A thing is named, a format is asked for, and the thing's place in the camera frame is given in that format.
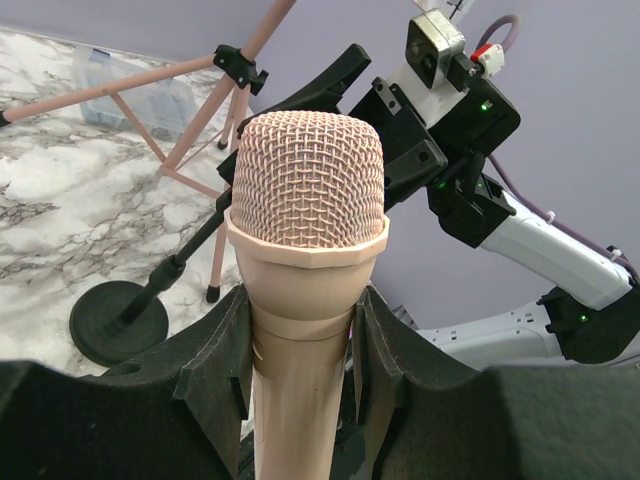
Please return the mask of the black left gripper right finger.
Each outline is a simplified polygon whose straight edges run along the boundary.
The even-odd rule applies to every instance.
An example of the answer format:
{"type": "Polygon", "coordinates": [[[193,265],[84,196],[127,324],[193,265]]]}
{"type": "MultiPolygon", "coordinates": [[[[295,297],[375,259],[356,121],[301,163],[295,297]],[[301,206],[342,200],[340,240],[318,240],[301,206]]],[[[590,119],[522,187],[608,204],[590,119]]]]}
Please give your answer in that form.
{"type": "Polygon", "coordinates": [[[373,288],[356,305],[355,404],[372,479],[635,479],[634,367],[476,371],[402,324],[373,288]]]}

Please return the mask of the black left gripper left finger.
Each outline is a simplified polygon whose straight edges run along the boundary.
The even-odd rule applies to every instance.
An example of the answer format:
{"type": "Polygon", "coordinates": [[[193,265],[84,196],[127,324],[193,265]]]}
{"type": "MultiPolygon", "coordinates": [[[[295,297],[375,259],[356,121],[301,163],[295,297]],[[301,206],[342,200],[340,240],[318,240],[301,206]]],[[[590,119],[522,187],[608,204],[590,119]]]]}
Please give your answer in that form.
{"type": "Polygon", "coordinates": [[[234,479],[251,389],[243,287],[100,376],[1,365],[5,479],[234,479]]]}

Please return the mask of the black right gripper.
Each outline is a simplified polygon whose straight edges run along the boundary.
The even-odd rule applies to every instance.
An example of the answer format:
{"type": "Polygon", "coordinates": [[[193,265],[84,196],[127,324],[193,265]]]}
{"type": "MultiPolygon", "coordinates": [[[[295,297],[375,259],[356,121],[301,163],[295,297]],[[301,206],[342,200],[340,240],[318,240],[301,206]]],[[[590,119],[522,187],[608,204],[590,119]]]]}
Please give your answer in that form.
{"type": "MultiPolygon", "coordinates": [[[[371,63],[366,51],[351,44],[315,79],[283,101],[264,110],[338,113],[338,103],[371,63]]],[[[376,130],[383,148],[387,203],[401,203],[432,183],[448,160],[426,124],[397,84],[377,77],[350,115],[376,130]]]]}

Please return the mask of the black microphone stand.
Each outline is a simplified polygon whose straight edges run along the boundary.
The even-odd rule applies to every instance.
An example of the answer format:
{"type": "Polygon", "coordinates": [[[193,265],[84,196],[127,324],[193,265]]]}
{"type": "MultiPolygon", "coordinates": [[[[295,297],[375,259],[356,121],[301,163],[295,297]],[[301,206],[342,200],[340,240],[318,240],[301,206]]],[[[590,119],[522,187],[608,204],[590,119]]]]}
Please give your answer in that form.
{"type": "Polygon", "coordinates": [[[168,313],[158,296],[169,290],[185,271],[191,256],[224,224],[232,188],[219,194],[214,214],[175,254],[162,260],[147,283],[113,280],[86,291],[73,306],[69,331],[76,348],[92,362],[110,367],[163,342],[168,313]]]}

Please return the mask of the pink toy microphone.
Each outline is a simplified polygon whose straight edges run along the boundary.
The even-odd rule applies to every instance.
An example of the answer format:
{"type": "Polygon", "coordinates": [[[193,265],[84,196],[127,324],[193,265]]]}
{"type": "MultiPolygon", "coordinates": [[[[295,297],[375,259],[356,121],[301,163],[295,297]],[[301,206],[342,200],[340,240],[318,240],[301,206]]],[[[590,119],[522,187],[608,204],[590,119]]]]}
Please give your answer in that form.
{"type": "Polygon", "coordinates": [[[256,116],[225,223],[251,309],[255,475],[326,479],[355,305],[389,234],[378,134],[341,114],[256,116]]]}

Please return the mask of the pink perforated music stand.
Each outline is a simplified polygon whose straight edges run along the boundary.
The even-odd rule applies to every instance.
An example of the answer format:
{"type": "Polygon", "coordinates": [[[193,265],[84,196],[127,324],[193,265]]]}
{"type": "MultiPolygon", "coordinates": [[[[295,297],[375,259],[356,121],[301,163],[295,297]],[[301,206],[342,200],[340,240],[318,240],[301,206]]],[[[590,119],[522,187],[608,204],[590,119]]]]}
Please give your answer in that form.
{"type": "Polygon", "coordinates": [[[220,150],[236,148],[236,132],[247,116],[249,98],[260,92],[268,77],[266,71],[257,69],[256,58],[293,5],[288,0],[273,2],[241,48],[221,44],[208,56],[154,70],[142,70],[102,50],[81,47],[72,63],[72,77],[79,89],[4,110],[1,124],[8,126],[78,105],[88,122],[109,127],[130,125],[159,159],[163,175],[216,199],[218,191],[180,170],[200,153],[196,140],[222,106],[228,108],[226,119],[211,140],[220,150]],[[197,107],[190,89],[179,79],[213,67],[223,75],[197,107]]]}

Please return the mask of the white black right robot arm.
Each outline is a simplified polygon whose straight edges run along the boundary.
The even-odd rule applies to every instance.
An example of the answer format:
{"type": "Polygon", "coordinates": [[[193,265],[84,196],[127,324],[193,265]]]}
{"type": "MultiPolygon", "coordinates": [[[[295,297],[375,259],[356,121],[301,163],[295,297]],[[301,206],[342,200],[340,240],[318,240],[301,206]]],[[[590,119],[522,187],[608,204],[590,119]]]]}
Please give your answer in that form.
{"type": "Polygon", "coordinates": [[[487,49],[438,69],[424,55],[376,78],[352,115],[375,127],[385,151],[385,204],[419,190],[441,229],[471,248],[514,261],[552,284],[504,314],[424,332],[476,369],[550,358],[587,365],[639,359],[639,276],[616,249],[589,245],[525,200],[505,173],[488,176],[494,150],[519,126],[489,81],[487,49]]]}

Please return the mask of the clear plastic organizer box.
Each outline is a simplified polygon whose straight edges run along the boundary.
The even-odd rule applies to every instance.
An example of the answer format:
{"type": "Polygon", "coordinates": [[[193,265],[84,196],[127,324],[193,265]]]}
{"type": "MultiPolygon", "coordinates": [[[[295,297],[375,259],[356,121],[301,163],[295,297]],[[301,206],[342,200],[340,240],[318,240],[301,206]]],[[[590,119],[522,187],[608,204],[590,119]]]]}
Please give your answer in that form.
{"type": "MultiPolygon", "coordinates": [[[[86,46],[75,49],[70,66],[71,79],[77,89],[96,87],[146,71],[107,52],[86,46]]],[[[130,89],[120,96],[151,135],[164,141],[177,140],[197,112],[191,88],[174,78],[130,89]]],[[[110,97],[83,102],[80,109],[83,119],[89,124],[117,130],[133,129],[110,97]]]]}

